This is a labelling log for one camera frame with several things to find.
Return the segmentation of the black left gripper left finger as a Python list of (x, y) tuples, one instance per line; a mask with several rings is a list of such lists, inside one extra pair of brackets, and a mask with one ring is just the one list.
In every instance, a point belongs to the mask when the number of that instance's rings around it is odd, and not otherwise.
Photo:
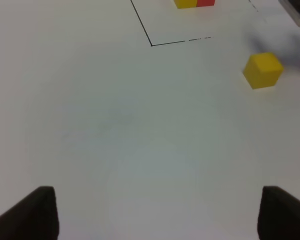
[(0, 240), (57, 240), (60, 223), (52, 186), (40, 186), (0, 215)]

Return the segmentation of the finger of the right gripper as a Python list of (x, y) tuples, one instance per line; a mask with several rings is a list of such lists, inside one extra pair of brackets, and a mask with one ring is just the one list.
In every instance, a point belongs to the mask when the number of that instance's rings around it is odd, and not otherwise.
[(279, 0), (295, 24), (300, 27), (300, 0)]

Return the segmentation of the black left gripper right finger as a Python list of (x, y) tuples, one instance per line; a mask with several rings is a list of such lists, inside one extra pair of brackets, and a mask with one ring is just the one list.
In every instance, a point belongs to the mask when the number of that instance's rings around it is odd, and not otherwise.
[(260, 240), (300, 240), (300, 200), (278, 186), (264, 186), (257, 233)]

